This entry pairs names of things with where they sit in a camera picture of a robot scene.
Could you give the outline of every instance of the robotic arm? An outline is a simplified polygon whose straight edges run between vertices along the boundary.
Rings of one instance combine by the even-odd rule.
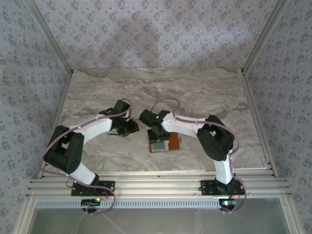
[[[102,118],[103,116],[116,115],[128,110],[130,105],[122,100],[118,100],[114,108],[110,108],[105,111],[99,112],[96,115],[96,119],[93,123],[86,125],[83,128],[78,126],[65,127],[63,125],[58,126],[51,137],[51,142],[58,136],[68,131],[78,127],[77,130],[70,132],[68,135],[62,137],[56,144],[54,144],[48,153],[43,157],[43,160],[52,166],[62,170],[66,174],[75,178],[76,180],[83,182],[85,184],[96,184],[98,181],[98,176],[90,171],[82,162],[82,148],[85,143],[87,143],[92,138],[99,134],[111,131],[113,129],[117,130],[117,134],[122,137],[126,137],[129,134],[139,131],[138,124],[129,119],[127,114],[118,117]]]
[[[221,185],[230,184],[233,177],[230,170],[229,153],[233,148],[234,136],[221,127],[196,123],[209,121],[224,125],[218,117],[213,115],[210,115],[207,119],[182,117],[184,120],[195,123],[182,122],[175,117],[169,111],[162,110],[157,115],[149,110],[144,110],[139,120],[151,128],[148,130],[151,143],[169,139],[169,132],[197,137],[206,154],[214,160],[216,182],[221,183]]]

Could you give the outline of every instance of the wall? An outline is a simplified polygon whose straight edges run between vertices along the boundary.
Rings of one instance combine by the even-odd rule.
[[[1,1],[0,233],[11,233],[67,74],[23,1]]]
[[[248,78],[280,176],[312,233],[312,2],[291,0]]]
[[[275,0],[36,0],[72,68],[242,67]]]

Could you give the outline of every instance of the marble tabletop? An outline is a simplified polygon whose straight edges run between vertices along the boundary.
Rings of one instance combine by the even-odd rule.
[[[180,150],[150,153],[147,127],[138,118],[160,98],[180,100],[177,114],[186,117],[218,116],[241,138],[233,156],[235,168],[260,168],[265,158],[255,130],[243,86],[234,70],[216,67],[120,68],[75,70],[71,78],[61,124],[76,125],[113,107],[121,98],[133,103],[132,118],[140,131],[128,137],[101,134],[87,142],[82,162],[100,171],[214,170],[198,139],[180,135]],[[174,101],[160,103],[155,112],[173,110]]]

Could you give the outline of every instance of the purple cable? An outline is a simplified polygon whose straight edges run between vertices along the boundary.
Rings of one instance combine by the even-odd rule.
[[[234,211],[230,211],[230,210],[228,210],[228,209],[224,209],[224,210],[226,210],[226,211],[228,211],[228,212],[237,212],[237,211],[239,211],[239,210],[244,206],[245,201],[246,201],[246,198],[247,198],[246,187],[245,187],[243,181],[242,181],[240,178],[237,178],[237,177],[235,176],[235,174],[234,174],[234,171],[233,171],[232,154],[234,154],[235,152],[237,152],[237,151],[240,149],[240,147],[241,147],[241,141],[240,141],[239,136],[238,136],[232,129],[230,129],[230,128],[228,128],[228,127],[222,125],[222,124],[218,124],[218,123],[214,123],[214,122],[210,122],[210,121],[192,121],[192,120],[186,120],[186,119],[181,119],[181,118],[179,118],[179,117],[176,117],[176,111],[177,111],[178,108],[180,107],[180,101],[179,101],[178,99],[174,98],[174,97],[165,97],[165,98],[162,98],[162,99],[156,101],[155,104],[152,106],[151,111],[155,108],[155,106],[156,106],[158,103],[160,103],[160,102],[162,102],[162,101],[164,101],[164,100],[175,100],[175,101],[177,102],[176,108],[172,111],[172,115],[174,116],[174,118],[175,118],[176,120],[179,120],[179,121],[185,122],[185,123],[195,123],[195,124],[199,124],[199,123],[201,124],[201,123],[203,123],[203,124],[214,125],[214,126],[217,126],[217,127],[220,127],[220,128],[225,129],[226,131],[230,132],[230,133],[235,137],[235,139],[237,140],[237,147],[230,153],[230,156],[229,156],[230,171],[231,171],[232,177],[233,177],[234,179],[238,180],[238,181],[242,184],[242,186],[243,186],[243,188],[244,188],[244,191],[245,191],[245,198],[244,198],[244,201],[243,201],[242,205],[241,205],[239,208],[237,208],[236,210],[234,210]]]
[[[110,192],[113,194],[113,196],[114,196],[114,201],[113,201],[113,204],[111,205],[111,207],[108,208],[108,209],[105,210],[105,211],[96,212],[96,213],[91,213],[92,215],[100,215],[100,214],[104,214],[104,213],[107,213],[107,212],[109,212],[110,210],[112,210],[112,208],[113,208],[113,206],[115,205],[115,202],[116,202],[116,195],[115,195],[114,191],[111,190],[110,188],[107,188],[107,187],[104,187],[104,186],[89,185],[89,184],[82,183],[82,182],[80,182],[80,181],[77,181],[75,178],[71,177],[70,175],[67,175],[67,174],[64,174],[64,173],[48,171],[48,170],[42,168],[42,166],[41,166],[41,165],[42,165],[42,161],[43,161],[43,157],[48,153],[48,151],[51,149],[51,147],[52,147],[56,142],[58,142],[62,137],[66,136],[66,135],[69,134],[70,132],[73,132],[73,131],[75,131],[75,130],[77,130],[77,129],[79,129],[79,128],[83,128],[83,127],[85,127],[85,126],[87,126],[87,125],[89,125],[89,124],[91,124],[91,123],[94,123],[94,122],[96,122],[96,121],[98,121],[98,120],[101,120],[101,119],[104,119],[104,118],[118,117],[118,116],[121,116],[121,115],[124,115],[124,114],[130,112],[130,111],[131,111],[131,108],[132,108],[132,102],[131,102],[129,99],[127,99],[127,98],[123,98],[123,99],[121,99],[121,100],[126,100],[126,101],[128,101],[128,102],[130,103],[130,107],[129,107],[126,111],[121,112],[121,113],[116,114],[116,115],[101,116],[101,117],[99,117],[99,118],[94,118],[94,119],[92,119],[92,120],[89,120],[89,121],[83,123],[82,125],[80,125],[80,126],[78,126],[78,127],[75,127],[75,128],[72,128],[72,129],[67,130],[66,132],[64,132],[63,134],[59,135],[57,138],[55,138],[55,139],[51,142],[51,144],[49,144],[48,147],[44,150],[44,152],[42,153],[42,155],[39,157],[38,166],[39,166],[39,169],[42,170],[43,172],[46,172],[46,173],[49,173],[49,174],[52,174],[52,175],[66,176],[66,177],[72,179],[73,181],[76,181],[77,183],[79,183],[79,184],[81,184],[81,185],[83,185],[83,186],[85,186],[85,187],[96,188],[96,189],[104,189],[104,190],[110,191]]]

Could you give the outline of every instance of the purple wire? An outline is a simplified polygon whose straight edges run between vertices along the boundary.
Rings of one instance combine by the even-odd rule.
[[[222,125],[222,124],[218,124],[218,123],[214,123],[214,122],[210,122],[210,121],[193,121],[193,120],[186,120],[186,119],[181,119],[181,118],[179,118],[179,117],[176,117],[176,111],[177,111],[178,108],[180,107],[180,101],[179,101],[178,99],[174,98],[174,97],[165,97],[165,98],[162,98],[162,99],[156,101],[155,104],[152,106],[151,111],[156,107],[157,104],[159,104],[160,102],[162,102],[162,101],[164,101],[164,100],[175,100],[175,101],[177,102],[176,108],[172,111],[172,115],[174,116],[174,118],[175,118],[176,120],[179,120],[179,121],[185,122],[185,123],[195,123],[195,124],[202,124],[202,123],[203,123],[203,124],[214,125],[214,126],[217,126],[217,127],[220,127],[220,128],[225,129],[226,131],[230,132],[230,133],[235,137],[235,139],[237,140],[237,147],[230,153],[230,156],[229,156],[229,165],[230,165],[230,171],[231,171],[232,177],[233,177],[234,179],[238,180],[238,181],[242,184],[242,186],[243,186],[243,188],[244,188],[244,191],[245,191],[245,197],[244,197],[244,201],[243,201],[242,205],[241,205],[239,208],[237,208],[236,210],[230,211],[230,210],[228,210],[228,209],[226,209],[226,208],[225,208],[224,210],[226,210],[226,211],[228,211],[228,212],[237,212],[237,211],[239,211],[239,210],[244,206],[245,201],[246,201],[246,198],[247,198],[247,192],[246,192],[246,187],[245,187],[245,185],[244,185],[244,182],[243,182],[240,178],[237,178],[237,177],[235,176],[235,174],[234,174],[234,171],[233,171],[232,154],[234,154],[235,152],[237,152],[237,151],[240,149],[240,147],[241,147],[241,141],[240,141],[239,136],[238,136],[232,129],[230,129],[230,128],[228,128],[228,127]]]
[[[104,186],[89,185],[89,184],[82,183],[81,181],[77,181],[75,178],[71,177],[70,175],[67,175],[67,174],[64,174],[64,173],[59,173],[59,172],[51,172],[51,171],[48,171],[48,170],[42,168],[41,165],[42,165],[43,157],[48,153],[48,151],[52,148],[52,146],[53,146],[56,142],[58,142],[62,137],[66,136],[67,134],[69,134],[69,133],[71,133],[71,132],[73,132],[73,131],[75,131],[75,130],[77,130],[77,129],[79,129],[79,128],[83,128],[83,127],[85,127],[85,126],[87,126],[87,125],[89,125],[89,124],[91,124],[91,123],[94,123],[94,122],[96,122],[96,121],[98,121],[98,120],[101,120],[101,119],[104,119],[104,118],[118,117],[118,116],[121,116],[121,115],[124,115],[124,114],[130,112],[130,111],[131,111],[131,108],[132,108],[132,102],[131,102],[129,99],[127,99],[127,98],[123,98],[123,99],[121,99],[121,100],[126,100],[126,101],[128,101],[128,102],[130,103],[129,108],[128,108],[126,111],[121,112],[121,113],[116,114],[116,115],[101,116],[101,117],[98,117],[98,118],[94,118],[94,119],[92,119],[92,120],[89,120],[89,121],[87,121],[87,122],[81,124],[81,125],[78,126],[78,127],[75,127],[75,128],[72,128],[72,129],[67,130],[66,132],[62,133],[62,134],[59,135],[57,138],[55,138],[55,139],[51,142],[51,144],[49,144],[48,147],[44,150],[44,152],[42,153],[42,155],[39,157],[38,166],[39,166],[39,169],[42,170],[43,172],[49,173],[49,174],[52,174],[52,175],[66,176],[66,177],[72,179],[73,181],[76,181],[77,183],[79,183],[79,184],[81,184],[81,185],[83,185],[83,186],[85,186],[85,187],[96,188],[96,189],[104,189],[104,190],[110,191],[110,192],[113,194],[113,196],[114,196],[114,201],[113,201],[111,207],[108,208],[108,209],[105,210],[105,211],[96,212],[96,213],[94,213],[93,215],[104,214],[104,213],[107,213],[107,212],[109,212],[110,210],[112,210],[112,208],[113,208],[113,206],[115,205],[115,202],[116,202],[116,194],[114,193],[113,190],[111,190],[110,188],[104,187]]]

